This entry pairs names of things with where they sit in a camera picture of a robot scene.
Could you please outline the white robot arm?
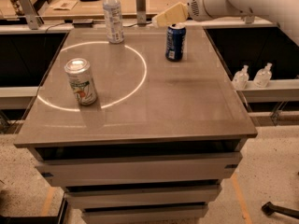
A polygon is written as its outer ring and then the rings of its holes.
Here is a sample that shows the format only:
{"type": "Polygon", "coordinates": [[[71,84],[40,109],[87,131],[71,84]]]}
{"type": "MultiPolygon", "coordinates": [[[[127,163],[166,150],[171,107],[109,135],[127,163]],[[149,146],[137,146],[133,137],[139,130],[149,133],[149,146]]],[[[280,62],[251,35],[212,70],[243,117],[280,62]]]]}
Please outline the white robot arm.
{"type": "Polygon", "coordinates": [[[154,16],[155,27],[222,17],[260,17],[274,23],[296,45],[299,45],[299,0],[187,0],[178,2],[154,16]]]}

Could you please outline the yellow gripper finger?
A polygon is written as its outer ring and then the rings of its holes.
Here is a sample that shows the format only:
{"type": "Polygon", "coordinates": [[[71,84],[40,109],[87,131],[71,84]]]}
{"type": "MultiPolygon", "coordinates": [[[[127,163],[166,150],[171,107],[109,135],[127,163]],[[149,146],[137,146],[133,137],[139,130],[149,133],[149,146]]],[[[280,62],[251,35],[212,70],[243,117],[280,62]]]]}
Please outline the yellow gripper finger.
{"type": "Polygon", "coordinates": [[[157,14],[151,19],[154,27],[167,27],[172,24],[185,22],[189,17],[187,5],[178,2],[167,10],[157,14]]]}

